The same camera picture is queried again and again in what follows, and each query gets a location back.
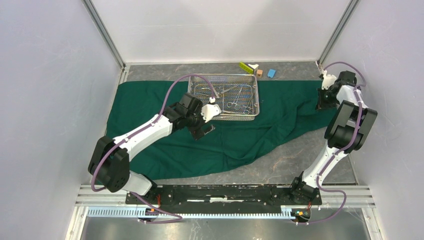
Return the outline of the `green surgical cloth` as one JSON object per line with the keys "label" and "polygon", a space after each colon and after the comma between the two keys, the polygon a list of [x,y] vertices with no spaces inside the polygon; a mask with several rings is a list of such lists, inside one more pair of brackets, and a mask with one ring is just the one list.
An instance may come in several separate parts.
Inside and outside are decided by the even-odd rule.
{"label": "green surgical cloth", "polygon": [[[130,169],[161,180],[215,174],[251,164],[276,147],[329,125],[336,110],[316,110],[320,85],[316,80],[260,80],[259,114],[254,120],[214,120],[215,130],[199,140],[187,129],[179,130],[136,155]],[[157,114],[163,102],[178,102],[187,90],[186,81],[120,84],[106,135],[114,138],[132,131]]]}

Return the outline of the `metal mesh instrument tray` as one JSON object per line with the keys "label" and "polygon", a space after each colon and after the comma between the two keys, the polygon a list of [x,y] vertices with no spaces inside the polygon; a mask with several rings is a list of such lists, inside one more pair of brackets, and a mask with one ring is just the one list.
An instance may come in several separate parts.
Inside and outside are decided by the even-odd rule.
{"label": "metal mesh instrument tray", "polygon": [[[199,76],[191,76],[188,79],[188,92],[196,96],[204,104],[209,102],[211,95],[210,86],[203,79],[207,79],[211,85],[217,87],[218,93],[220,93],[220,98],[215,97],[215,103],[219,105],[222,113],[218,116],[215,116],[213,120],[216,121],[252,121],[260,113],[259,106],[259,89],[258,89],[258,80],[255,75],[252,74],[201,74]],[[222,91],[229,89],[232,86],[237,86],[236,88],[221,94]],[[232,102],[233,99],[238,94],[240,87],[243,87],[243,90],[240,95],[238,104],[241,105],[240,110],[234,108],[228,108],[227,103]],[[242,105],[245,105],[251,98],[251,95],[254,94],[254,106],[255,114],[243,114]]]}

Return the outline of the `blue small block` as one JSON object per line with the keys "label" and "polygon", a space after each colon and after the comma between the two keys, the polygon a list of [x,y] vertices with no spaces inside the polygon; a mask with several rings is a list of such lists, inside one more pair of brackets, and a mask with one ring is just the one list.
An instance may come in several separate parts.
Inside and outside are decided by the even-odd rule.
{"label": "blue small block", "polygon": [[272,79],[272,78],[274,78],[275,74],[276,74],[276,70],[275,69],[270,69],[268,71],[268,73],[267,73],[267,77],[270,78],[270,79]]}

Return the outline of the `brown wooden cube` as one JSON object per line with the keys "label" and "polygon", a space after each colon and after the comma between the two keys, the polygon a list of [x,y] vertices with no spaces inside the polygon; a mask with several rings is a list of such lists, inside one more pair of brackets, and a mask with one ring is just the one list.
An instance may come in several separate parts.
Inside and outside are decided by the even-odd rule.
{"label": "brown wooden cube", "polygon": [[262,76],[263,76],[263,70],[261,70],[261,69],[258,69],[257,71],[256,71],[256,74],[255,74],[258,78],[261,78]]}

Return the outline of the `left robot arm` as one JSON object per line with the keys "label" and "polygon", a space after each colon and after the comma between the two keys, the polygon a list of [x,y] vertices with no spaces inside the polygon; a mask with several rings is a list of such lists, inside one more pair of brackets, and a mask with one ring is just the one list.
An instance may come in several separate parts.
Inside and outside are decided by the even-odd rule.
{"label": "left robot arm", "polygon": [[221,113],[213,97],[204,104],[194,95],[185,93],[180,101],[164,105],[152,119],[130,132],[114,138],[101,137],[88,166],[91,189],[94,192],[135,192],[145,204],[153,203],[157,198],[154,183],[130,169],[133,158],[156,141],[184,128],[195,140],[204,137],[215,128],[207,123]]}

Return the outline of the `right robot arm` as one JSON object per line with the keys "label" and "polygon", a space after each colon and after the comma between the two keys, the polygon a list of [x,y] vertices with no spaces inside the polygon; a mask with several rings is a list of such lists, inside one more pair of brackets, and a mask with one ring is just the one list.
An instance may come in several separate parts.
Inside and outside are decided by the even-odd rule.
{"label": "right robot arm", "polygon": [[378,116],[365,104],[354,72],[345,70],[335,76],[324,70],[320,78],[316,108],[336,108],[336,112],[325,130],[323,149],[290,185],[288,196],[295,204],[318,201],[324,179],[340,160],[364,145]]}

